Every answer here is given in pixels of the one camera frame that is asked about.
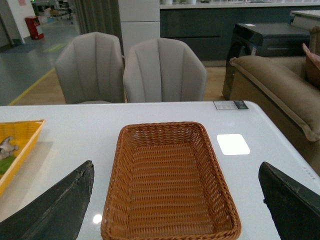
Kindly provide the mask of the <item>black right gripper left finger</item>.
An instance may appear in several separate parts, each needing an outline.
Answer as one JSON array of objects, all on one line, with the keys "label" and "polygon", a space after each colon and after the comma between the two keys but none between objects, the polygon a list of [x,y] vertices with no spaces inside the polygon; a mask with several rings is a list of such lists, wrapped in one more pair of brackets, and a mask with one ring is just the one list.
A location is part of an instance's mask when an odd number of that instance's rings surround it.
[{"label": "black right gripper left finger", "polygon": [[2,240],[75,240],[93,190],[87,160],[24,208],[0,223]]}]

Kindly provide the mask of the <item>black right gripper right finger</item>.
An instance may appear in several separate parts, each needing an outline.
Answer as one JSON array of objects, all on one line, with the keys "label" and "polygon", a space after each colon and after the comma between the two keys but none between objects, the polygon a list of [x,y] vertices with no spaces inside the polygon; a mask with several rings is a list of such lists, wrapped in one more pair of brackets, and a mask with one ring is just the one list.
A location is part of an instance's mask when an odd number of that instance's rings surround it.
[{"label": "black right gripper right finger", "polygon": [[282,240],[320,238],[320,196],[264,161],[258,179],[276,230]]}]

